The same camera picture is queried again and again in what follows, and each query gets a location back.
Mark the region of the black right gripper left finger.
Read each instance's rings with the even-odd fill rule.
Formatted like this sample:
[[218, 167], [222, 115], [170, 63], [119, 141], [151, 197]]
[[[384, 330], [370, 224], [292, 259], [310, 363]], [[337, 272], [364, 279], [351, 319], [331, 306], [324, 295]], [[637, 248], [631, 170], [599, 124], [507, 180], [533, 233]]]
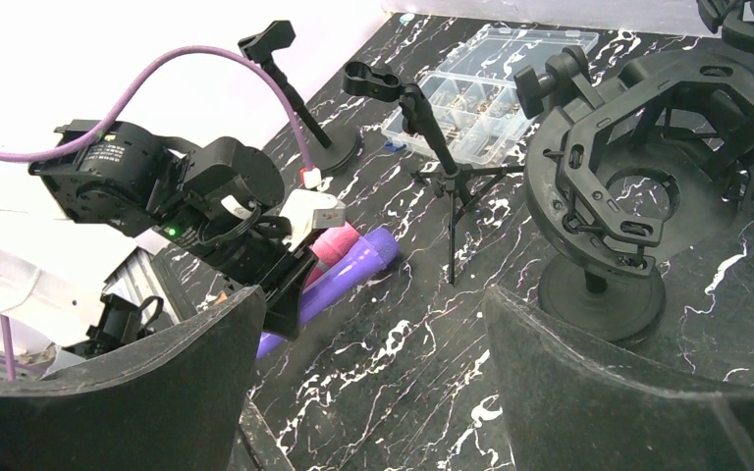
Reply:
[[243, 288], [46, 379], [0, 382], [0, 470], [226, 469], [265, 311]]

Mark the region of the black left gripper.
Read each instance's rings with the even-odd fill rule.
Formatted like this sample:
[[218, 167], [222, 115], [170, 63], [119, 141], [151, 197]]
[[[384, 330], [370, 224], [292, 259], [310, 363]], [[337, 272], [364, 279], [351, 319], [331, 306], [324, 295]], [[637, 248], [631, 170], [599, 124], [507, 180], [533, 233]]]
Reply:
[[310, 245], [319, 233], [311, 230], [301, 237], [279, 239], [270, 237], [274, 233], [272, 225], [262, 225], [230, 240], [218, 241], [216, 236], [225, 231], [205, 223], [201, 245], [211, 252], [204, 261], [240, 285], [260, 285], [266, 299], [263, 330], [295, 340], [300, 333], [300, 296], [318, 261]]

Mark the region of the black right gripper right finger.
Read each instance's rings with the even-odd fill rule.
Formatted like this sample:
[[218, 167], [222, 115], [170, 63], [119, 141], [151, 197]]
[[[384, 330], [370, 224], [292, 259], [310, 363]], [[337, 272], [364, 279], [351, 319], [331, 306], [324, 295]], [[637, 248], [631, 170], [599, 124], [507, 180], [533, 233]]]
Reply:
[[484, 322], [520, 470], [754, 470], [754, 388], [691, 375], [488, 288]]

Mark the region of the pink microphone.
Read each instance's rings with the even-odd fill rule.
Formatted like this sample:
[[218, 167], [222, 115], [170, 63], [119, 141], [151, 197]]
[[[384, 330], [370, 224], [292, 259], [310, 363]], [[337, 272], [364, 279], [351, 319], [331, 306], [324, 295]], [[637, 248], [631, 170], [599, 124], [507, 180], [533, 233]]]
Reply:
[[327, 229], [311, 246], [317, 263], [305, 282], [305, 288], [314, 284], [333, 268], [359, 240], [360, 233], [350, 223]]

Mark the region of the purple microphone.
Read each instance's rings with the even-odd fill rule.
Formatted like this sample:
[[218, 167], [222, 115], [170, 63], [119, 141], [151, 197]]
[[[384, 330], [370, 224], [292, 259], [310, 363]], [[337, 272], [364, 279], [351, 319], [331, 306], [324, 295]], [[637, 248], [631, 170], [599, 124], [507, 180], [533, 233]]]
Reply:
[[[308, 321], [337, 302], [347, 291], [384, 270], [397, 257], [399, 250], [399, 243], [385, 228], [360, 235], [341, 261], [302, 291], [299, 301], [300, 331]], [[256, 357], [263, 357], [284, 340], [264, 331]]]

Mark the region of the black round-base mic stand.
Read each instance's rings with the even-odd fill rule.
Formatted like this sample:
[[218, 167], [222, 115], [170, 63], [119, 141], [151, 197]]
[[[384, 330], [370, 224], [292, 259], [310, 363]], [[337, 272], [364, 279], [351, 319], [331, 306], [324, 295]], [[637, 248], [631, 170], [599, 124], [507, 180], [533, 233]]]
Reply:
[[341, 173], [354, 160], [363, 147], [360, 131], [353, 125], [326, 128], [308, 110], [298, 91], [290, 84], [286, 74], [276, 64], [273, 53], [290, 47], [296, 38], [293, 25], [288, 20], [273, 21], [259, 33], [238, 41], [243, 56], [257, 64], [284, 92], [296, 115], [313, 135], [307, 141], [313, 163], [323, 177]]

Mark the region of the black tripod mic stand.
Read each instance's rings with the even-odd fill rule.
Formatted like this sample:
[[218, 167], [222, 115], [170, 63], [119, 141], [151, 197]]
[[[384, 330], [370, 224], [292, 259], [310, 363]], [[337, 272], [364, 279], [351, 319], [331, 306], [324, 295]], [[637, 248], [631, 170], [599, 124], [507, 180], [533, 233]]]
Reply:
[[452, 285], [456, 278], [456, 225], [505, 176], [521, 174], [524, 167], [475, 169], [469, 164], [457, 163], [420, 86], [402, 81], [389, 68], [378, 69], [364, 62], [349, 61], [343, 68], [342, 90], [351, 96], [397, 103], [404, 117], [404, 132], [422, 136], [438, 159], [436, 170], [418, 168], [408, 173], [416, 182], [428, 184], [438, 198], [447, 195], [450, 199], [448, 282]]

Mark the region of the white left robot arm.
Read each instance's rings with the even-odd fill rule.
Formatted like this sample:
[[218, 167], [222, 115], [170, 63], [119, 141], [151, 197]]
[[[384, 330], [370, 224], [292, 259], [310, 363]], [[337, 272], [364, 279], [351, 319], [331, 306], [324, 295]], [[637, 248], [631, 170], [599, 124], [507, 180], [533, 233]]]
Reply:
[[[263, 330], [300, 331], [299, 304], [317, 258], [315, 230], [295, 235], [275, 213], [293, 202], [275, 163], [222, 136], [205, 146], [116, 122], [81, 150], [29, 165], [66, 217], [125, 236], [153, 232], [266, 300]], [[152, 335], [165, 300], [141, 302], [79, 288], [0, 250], [0, 316], [90, 359]]]

